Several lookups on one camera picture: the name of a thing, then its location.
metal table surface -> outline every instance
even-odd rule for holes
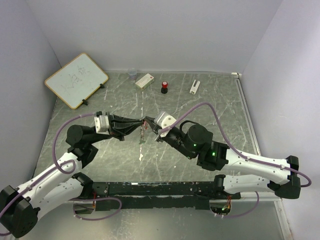
[[[68,119],[89,112],[111,112],[128,117],[155,117],[160,111],[172,114],[176,119],[195,104],[210,102],[216,109],[222,127],[238,149],[254,153],[245,113],[236,81],[231,74],[190,74],[190,73],[150,73],[152,83],[144,91],[135,88],[126,73],[108,73],[105,88],[99,89],[88,99],[88,106],[70,109],[60,99],[57,100],[43,148],[36,166],[35,175],[52,164],[52,142],[58,128]],[[189,93],[197,79],[201,81],[195,95]],[[168,82],[168,93],[161,93],[162,81]],[[201,106],[186,119],[198,122],[213,132],[213,139],[224,142],[208,106]],[[94,126],[93,117],[75,121],[75,124]],[[65,142],[66,127],[60,134],[57,158],[68,149]],[[207,171],[196,165],[196,159],[187,159],[166,143],[154,141],[156,135],[145,131],[146,142],[139,145],[140,129],[125,137],[101,141],[94,144],[99,152],[94,161],[83,169],[83,173],[96,182],[169,182],[169,181],[212,181],[218,171]]]
[[[244,111],[237,81],[231,74],[220,73],[152,73],[155,80],[143,92],[136,89],[126,73],[108,72],[109,80],[88,99],[88,106],[70,109],[57,100],[47,136],[35,169],[35,175],[52,164],[52,142],[58,128],[68,119],[88,112],[109,111],[113,114],[141,118],[155,117],[167,111],[178,118],[195,104],[208,101],[215,107],[223,129],[234,146],[255,153],[255,143]],[[194,79],[201,84],[196,95],[189,93]],[[161,93],[161,82],[168,82],[168,93]],[[202,106],[187,119],[204,125],[213,132],[215,141],[223,142],[214,116],[208,106]],[[79,119],[75,124],[93,126],[92,117]],[[69,147],[64,129],[57,141],[56,155]],[[168,182],[212,181],[217,174],[240,175],[240,172],[210,172],[196,165],[166,143],[154,142],[155,134],[145,132],[146,143],[139,145],[137,129],[125,137],[96,143],[99,149],[94,161],[82,170],[96,182]],[[235,202],[232,214],[243,213],[253,202]],[[109,212],[95,212],[102,217]],[[206,240],[206,239],[284,239],[275,204],[262,202],[255,211],[241,218],[213,217],[207,210],[192,208],[123,209],[112,218],[99,222],[80,221],[73,217],[72,206],[64,204],[47,214],[22,239],[97,239],[97,240]]]

white plastic casing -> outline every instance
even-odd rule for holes
[[[190,93],[195,95],[200,85],[200,81],[194,80],[190,89]]]
[[[107,115],[94,117],[95,131],[98,134],[109,134],[109,119]]]
[[[64,174],[56,169],[23,195],[24,198],[30,198],[29,202],[33,208],[41,208],[38,213],[38,219],[57,206],[81,194],[83,186],[81,186],[78,180],[72,179],[71,176],[81,171],[82,163],[77,160],[76,155],[67,152],[58,160],[58,163],[61,164],[68,160],[74,160],[75,162],[75,170],[72,173]],[[26,187],[30,186],[40,176],[54,167],[55,165],[53,164],[31,180],[19,185],[18,192],[26,189]],[[68,172],[70,172],[72,168],[72,163],[62,166],[62,169]]]
[[[245,156],[263,161],[265,163],[278,164],[290,168],[290,164],[287,163],[286,159],[273,159],[264,156],[257,156],[247,152],[239,152]],[[261,176],[280,185],[289,182],[288,175],[291,174],[289,170],[245,160],[244,158],[238,156],[232,149],[228,149],[226,151],[226,159],[229,161],[229,163],[223,167],[223,170],[238,170],[242,174]]]
[[[256,175],[227,175],[223,179],[224,191],[229,194],[241,192],[274,192],[268,188],[270,180]]]
[[[160,112],[160,114],[154,119],[154,123],[156,123],[162,129],[165,129],[166,127],[169,127],[170,125],[174,124],[175,121],[176,119],[165,111]],[[160,136],[163,138],[167,136],[168,132],[169,131],[163,132],[160,134]]]

clear plastic cup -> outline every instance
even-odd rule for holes
[[[128,74],[131,80],[136,80],[138,77],[138,72],[137,72],[137,69],[135,68],[128,69]]]

white panel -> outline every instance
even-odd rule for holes
[[[61,204],[70,199],[75,199],[80,196],[84,187],[74,178],[70,178],[66,182],[62,182],[56,188],[46,195],[42,201],[32,203],[32,207],[39,207],[41,210],[38,213],[38,221],[51,210],[57,208]]]
[[[45,81],[70,108],[76,109],[94,93],[108,76],[86,54],[82,53]]]
[[[23,0],[0,1],[0,189],[29,179],[55,95],[45,79],[60,65]]]
[[[282,0],[27,0],[60,63],[242,72]]]
[[[262,155],[295,155],[313,180],[299,199],[283,200],[297,240],[319,239],[319,13],[318,0],[283,1],[242,79]]]

whiteboard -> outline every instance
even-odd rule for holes
[[[70,108],[76,109],[108,79],[86,53],[81,53],[44,83]]]

